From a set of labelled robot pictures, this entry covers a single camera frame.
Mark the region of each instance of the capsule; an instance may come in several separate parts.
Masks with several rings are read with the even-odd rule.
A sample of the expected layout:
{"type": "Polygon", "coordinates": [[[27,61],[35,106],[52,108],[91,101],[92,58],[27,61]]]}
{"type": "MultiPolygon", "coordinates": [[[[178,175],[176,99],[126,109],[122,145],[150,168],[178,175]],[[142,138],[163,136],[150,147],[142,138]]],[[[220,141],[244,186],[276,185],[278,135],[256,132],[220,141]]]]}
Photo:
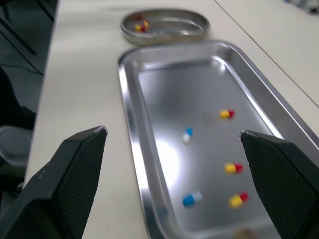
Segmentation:
{"type": "Polygon", "coordinates": [[[240,193],[240,194],[235,194],[232,196],[228,204],[231,208],[239,208],[241,207],[244,203],[247,203],[249,201],[249,196],[246,192],[240,193]]]}
{"type": "Polygon", "coordinates": [[[231,119],[235,116],[235,111],[234,110],[221,110],[220,111],[220,117],[223,119],[231,119]]]}
{"type": "Polygon", "coordinates": [[[183,136],[182,136],[182,142],[183,144],[188,144],[190,142],[190,138],[192,137],[193,135],[193,129],[192,128],[188,128],[184,133],[183,133],[183,136]]]}
{"type": "Polygon", "coordinates": [[[140,25],[138,25],[138,24],[135,25],[135,31],[140,32],[141,29],[142,29],[142,27],[140,25]]]}
{"type": "Polygon", "coordinates": [[[226,163],[224,170],[227,174],[239,174],[244,170],[240,163],[226,163]]]}
{"type": "Polygon", "coordinates": [[[143,23],[144,23],[145,28],[148,28],[150,26],[149,23],[146,20],[144,20],[143,23]]]}
{"type": "Polygon", "coordinates": [[[194,192],[183,198],[184,207],[194,206],[196,203],[199,203],[203,200],[203,196],[200,192],[194,192]]]}

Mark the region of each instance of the stainless steel tray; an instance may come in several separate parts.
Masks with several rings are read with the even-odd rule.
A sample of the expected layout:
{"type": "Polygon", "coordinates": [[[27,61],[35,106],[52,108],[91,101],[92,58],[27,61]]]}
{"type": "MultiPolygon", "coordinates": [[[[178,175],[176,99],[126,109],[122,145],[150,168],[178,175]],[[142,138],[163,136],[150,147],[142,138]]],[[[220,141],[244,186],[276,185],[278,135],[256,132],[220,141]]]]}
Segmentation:
{"type": "Polygon", "coordinates": [[[119,74],[150,237],[279,239],[238,136],[248,129],[284,138],[317,166],[319,139],[248,57],[221,41],[140,48],[122,56],[119,74]],[[221,120],[228,108],[235,118],[221,120]],[[244,172],[225,174],[228,162],[242,163],[244,172]],[[185,208],[183,197],[197,191],[202,202],[185,208]],[[250,201],[230,208],[240,192],[250,201]]]}
{"type": "Polygon", "coordinates": [[[209,30],[206,17],[182,9],[150,9],[129,14],[121,24],[125,38],[134,45],[150,46],[202,40],[209,30]],[[147,27],[138,32],[135,26],[147,27]]]}

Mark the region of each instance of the white table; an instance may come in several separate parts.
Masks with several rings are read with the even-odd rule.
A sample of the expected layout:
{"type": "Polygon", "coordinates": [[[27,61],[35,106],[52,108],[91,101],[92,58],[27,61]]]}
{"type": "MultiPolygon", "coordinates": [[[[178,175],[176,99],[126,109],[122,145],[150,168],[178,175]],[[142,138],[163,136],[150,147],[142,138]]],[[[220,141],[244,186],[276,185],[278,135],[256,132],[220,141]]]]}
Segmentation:
{"type": "Polygon", "coordinates": [[[318,108],[213,0],[63,0],[56,16],[26,180],[76,132],[109,135],[84,239],[147,239],[128,137],[117,60],[131,48],[119,29],[141,8],[179,7],[211,22],[211,38],[239,46],[319,134],[318,108]]]}

